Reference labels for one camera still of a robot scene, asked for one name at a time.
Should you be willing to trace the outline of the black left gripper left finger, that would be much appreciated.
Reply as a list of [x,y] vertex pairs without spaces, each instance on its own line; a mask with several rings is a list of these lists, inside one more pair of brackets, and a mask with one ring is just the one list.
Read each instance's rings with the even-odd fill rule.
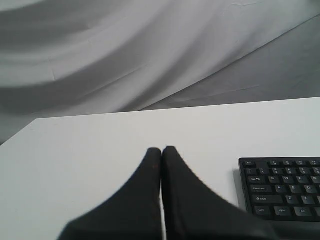
[[149,148],[130,179],[107,201],[70,221],[61,240],[161,240],[162,152]]

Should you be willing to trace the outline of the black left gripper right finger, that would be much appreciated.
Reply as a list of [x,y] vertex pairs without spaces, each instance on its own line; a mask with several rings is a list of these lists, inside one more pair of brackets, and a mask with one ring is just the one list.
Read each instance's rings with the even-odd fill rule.
[[161,188],[169,240],[273,240],[265,220],[230,204],[208,188],[173,146],[162,153]]

